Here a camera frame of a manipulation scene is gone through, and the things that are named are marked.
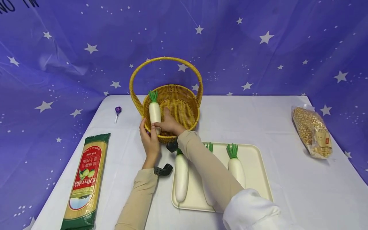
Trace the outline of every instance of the lollipop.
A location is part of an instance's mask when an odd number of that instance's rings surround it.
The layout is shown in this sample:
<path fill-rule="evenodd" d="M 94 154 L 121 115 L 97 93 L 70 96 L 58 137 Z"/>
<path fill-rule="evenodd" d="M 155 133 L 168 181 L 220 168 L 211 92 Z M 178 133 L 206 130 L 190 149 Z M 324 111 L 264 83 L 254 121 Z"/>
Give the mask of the lollipop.
<path fill-rule="evenodd" d="M 115 112 L 116 112 L 116 118 L 115 118 L 115 124 L 116 124 L 117 118 L 118 118 L 119 114 L 121 113 L 121 107 L 120 106 L 115 107 Z"/>

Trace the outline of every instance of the tray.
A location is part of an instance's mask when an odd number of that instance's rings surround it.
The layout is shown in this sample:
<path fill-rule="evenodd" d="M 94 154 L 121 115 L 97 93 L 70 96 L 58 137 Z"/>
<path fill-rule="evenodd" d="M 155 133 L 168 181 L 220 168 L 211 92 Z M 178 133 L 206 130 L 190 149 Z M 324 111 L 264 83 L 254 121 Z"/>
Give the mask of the tray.
<path fill-rule="evenodd" d="M 225 165 L 227 168 L 227 163 L 229 161 L 229 156 L 227 155 L 225 143 L 212 143 L 213 144 L 213 154 Z M 263 165 L 263 160 L 261 152 L 254 145 L 238 145 L 238 159 L 241 161 L 245 174 L 245 186 L 246 188 L 253 188 L 259 192 L 261 197 L 268 199 L 273 202 L 272 193 L 270 185 L 267 179 L 265 167 Z M 180 204 L 175 198 L 175 173 L 173 177 L 173 186 L 171 190 L 171 201 L 176 208 L 187 209 L 187 210 L 198 210 L 206 212 L 219 212 L 222 213 L 223 210 L 220 207 L 211 207 L 207 204 L 203 186 L 202 179 L 194 165 L 189 161 L 189 182 L 188 182 L 188 192 L 185 200 Z"/>

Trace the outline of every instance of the table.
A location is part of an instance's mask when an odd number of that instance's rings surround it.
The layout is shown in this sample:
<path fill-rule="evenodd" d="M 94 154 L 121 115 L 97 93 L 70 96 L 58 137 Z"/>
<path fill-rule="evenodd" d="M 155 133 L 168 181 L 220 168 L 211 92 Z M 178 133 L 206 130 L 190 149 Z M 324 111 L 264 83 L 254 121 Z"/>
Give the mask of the table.
<path fill-rule="evenodd" d="M 306 96 L 204 96 L 197 131 L 202 141 L 257 146 L 285 218 L 305 229 L 366 229 L 368 187 L 334 140 L 329 159 L 309 156 L 291 121 L 291 107 L 303 104 L 310 105 Z M 114 124 L 116 106 L 123 111 Z M 103 100 L 32 230 L 60 229 L 84 139 L 109 132 L 96 230 L 114 229 L 145 160 L 140 120 L 130 95 Z M 174 155 L 162 146 L 159 167 L 166 163 L 174 166 Z M 222 214 L 172 205 L 172 176 L 159 179 L 145 229 L 224 229 Z"/>

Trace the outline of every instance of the white radish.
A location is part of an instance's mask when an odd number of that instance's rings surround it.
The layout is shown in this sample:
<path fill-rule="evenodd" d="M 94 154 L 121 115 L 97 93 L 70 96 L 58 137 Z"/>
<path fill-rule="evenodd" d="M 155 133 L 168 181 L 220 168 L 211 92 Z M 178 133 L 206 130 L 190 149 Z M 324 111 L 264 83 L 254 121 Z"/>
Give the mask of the white radish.
<path fill-rule="evenodd" d="M 188 181 L 188 159 L 186 156 L 184 156 L 180 149 L 178 149 L 175 158 L 175 197 L 179 203 L 183 202 L 187 196 Z"/>
<path fill-rule="evenodd" d="M 157 91 L 149 91 L 148 95 L 151 99 L 151 103 L 149 104 L 149 119 L 151 123 L 161 122 L 161 110 L 160 106 L 157 103 Z M 161 133 L 161 128 L 156 127 L 156 133 L 159 135 Z"/>
<path fill-rule="evenodd" d="M 227 168 L 230 173 L 235 177 L 235 179 L 239 182 L 239 184 L 245 189 L 245 174 L 243 165 L 241 164 L 240 160 L 238 159 L 238 146 L 231 144 L 227 145 L 227 154 L 230 157 L 229 162 L 227 163 Z"/>
<path fill-rule="evenodd" d="M 208 148 L 210 152 L 213 152 L 213 144 L 211 142 L 206 145 L 206 148 Z M 203 180 L 203 178 L 202 178 L 202 185 L 203 185 L 203 193 L 205 195 L 207 204 L 209 206 L 214 206 L 216 204 L 216 200 L 213 198 L 213 195 L 211 191 L 209 190 L 207 184 Z"/>

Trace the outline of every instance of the wicker basket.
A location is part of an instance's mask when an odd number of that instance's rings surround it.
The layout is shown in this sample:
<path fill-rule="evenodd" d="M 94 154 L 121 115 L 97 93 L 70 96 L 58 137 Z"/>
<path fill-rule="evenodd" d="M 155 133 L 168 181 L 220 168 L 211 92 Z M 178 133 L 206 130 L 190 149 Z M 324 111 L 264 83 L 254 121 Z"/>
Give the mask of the wicker basket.
<path fill-rule="evenodd" d="M 145 128 L 149 132 L 151 132 L 151 121 L 149 119 L 149 104 L 151 103 L 151 99 L 147 95 L 143 101 L 143 104 L 141 104 L 133 91 L 133 81 L 136 74 L 139 70 L 141 70 L 141 68 L 143 68 L 143 66 L 159 60 L 172 60 L 180 62 L 188 66 L 198 77 L 199 88 L 197 96 L 195 96 L 190 89 L 181 85 L 163 85 L 153 90 L 158 91 L 157 102 L 160 105 L 162 119 L 164 119 L 163 108 L 167 107 L 170 110 L 170 114 L 179 122 L 179 124 L 183 125 L 187 130 L 193 130 L 199 120 L 199 106 L 201 105 L 203 95 L 202 77 L 199 71 L 191 63 L 175 57 L 156 57 L 150 59 L 138 66 L 130 77 L 130 96 L 132 97 L 132 100 L 142 118 L 147 118 Z M 176 139 L 176 136 L 171 132 L 162 131 L 161 134 L 158 135 L 158 139 L 161 143 L 169 143 L 174 141 Z"/>

